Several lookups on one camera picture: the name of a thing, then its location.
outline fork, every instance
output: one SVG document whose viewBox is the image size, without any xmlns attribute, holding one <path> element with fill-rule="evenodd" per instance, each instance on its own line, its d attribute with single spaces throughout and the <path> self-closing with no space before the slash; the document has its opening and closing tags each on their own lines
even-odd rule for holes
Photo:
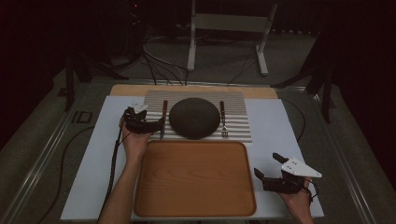
<svg viewBox="0 0 396 224">
<path fill-rule="evenodd" d="M 224 102 L 220 101 L 220 114 L 221 114 L 221 122 L 223 125 L 223 128 L 221 129 L 221 136 L 223 138 L 228 138 L 228 130 L 227 127 L 225 126 L 225 112 L 224 112 Z"/>
</svg>

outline dark background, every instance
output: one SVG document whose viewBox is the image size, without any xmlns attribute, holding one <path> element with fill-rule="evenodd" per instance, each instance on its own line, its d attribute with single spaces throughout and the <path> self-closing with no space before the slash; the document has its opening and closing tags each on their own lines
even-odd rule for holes
<svg viewBox="0 0 396 224">
<path fill-rule="evenodd" d="M 106 1 L 97 2 L 102 4 L 96 5 L 97 9 L 106 8 Z M 198 2 L 200 11 L 219 12 L 220 1 Z M 146 4 L 145 21 L 165 35 L 176 35 L 176 24 L 186 25 L 190 21 L 189 1 L 150 0 Z M 260 14 L 246 4 L 258 4 L 254 8 L 260 8 L 265 3 L 235 1 L 233 7 L 223 7 L 221 13 Z M 117 21 L 118 8 L 112 9 L 100 16 L 106 21 Z M 285 2 L 279 6 L 273 26 L 280 35 L 283 31 L 305 35 L 322 31 L 304 66 L 313 66 L 323 57 L 336 64 L 333 83 L 340 87 L 393 187 L 395 9 L 395 3 L 386 1 Z M 103 60 L 117 49 L 109 44 L 108 38 L 99 35 L 101 23 L 96 16 L 90 1 L 4 1 L 0 8 L 3 115 L 0 147 L 51 90 L 52 78 L 64 69 L 65 40 L 77 43 L 88 54 L 102 55 Z M 84 36 L 88 35 L 96 38 L 87 41 Z"/>
</svg>

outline striped placemat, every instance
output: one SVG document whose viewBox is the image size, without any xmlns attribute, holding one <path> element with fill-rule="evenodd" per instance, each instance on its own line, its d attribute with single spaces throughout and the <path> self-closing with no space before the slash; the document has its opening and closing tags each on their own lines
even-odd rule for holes
<svg viewBox="0 0 396 224">
<path fill-rule="evenodd" d="M 148 91 L 145 97 L 145 105 L 148 105 L 147 121 L 158 120 L 163 114 L 163 101 L 168 101 L 168 110 L 172 109 L 174 104 L 180 100 L 191 97 L 206 99 L 215 105 L 220 111 L 220 101 L 224 101 L 225 107 L 225 121 L 229 131 L 229 138 L 221 137 L 222 124 L 220 123 L 218 129 L 204 140 L 232 140 L 239 141 L 245 145 L 251 145 L 251 133 L 248 124 L 248 113 L 245 106 L 244 95 L 239 91 Z M 159 139 L 160 132 L 151 136 L 152 139 Z M 164 138 L 168 140 L 183 140 L 186 139 L 172 130 L 169 124 L 169 118 L 166 117 Z"/>
</svg>

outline metal stand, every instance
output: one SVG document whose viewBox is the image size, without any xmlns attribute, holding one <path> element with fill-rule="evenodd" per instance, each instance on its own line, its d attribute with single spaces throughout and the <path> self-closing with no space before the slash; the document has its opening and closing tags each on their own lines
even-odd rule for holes
<svg viewBox="0 0 396 224">
<path fill-rule="evenodd" d="M 263 51 L 274 21 L 277 3 L 273 3 L 268 17 L 249 17 L 196 13 L 195 0 L 191 1 L 191 40 L 187 64 L 187 69 L 190 72 L 194 71 L 195 65 L 195 29 L 209 29 L 262 33 L 262 42 L 256 46 L 256 53 L 261 74 L 268 75 Z"/>
</svg>

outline hand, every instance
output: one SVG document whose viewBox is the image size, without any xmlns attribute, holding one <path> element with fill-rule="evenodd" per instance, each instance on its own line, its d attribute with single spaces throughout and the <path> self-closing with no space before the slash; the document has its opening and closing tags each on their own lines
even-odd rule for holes
<svg viewBox="0 0 396 224">
<path fill-rule="evenodd" d="M 131 133 L 126 129 L 125 124 L 122 124 L 122 144 L 125 149 L 127 162 L 133 159 L 140 161 L 143 158 L 151 135 L 152 133 Z"/>
<path fill-rule="evenodd" d="M 306 181 L 304 182 L 304 186 L 308 188 L 310 178 L 306 177 L 305 179 Z M 279 193 L 279 196 L 288 207 L 291 216 L 299 224 L 314 223 L 314 220 L 311 217 L 311 210 L 309 209 L 309 193 L 305 189 L 301 189 L 298 193 L 295 194 Z"/>
</svg>

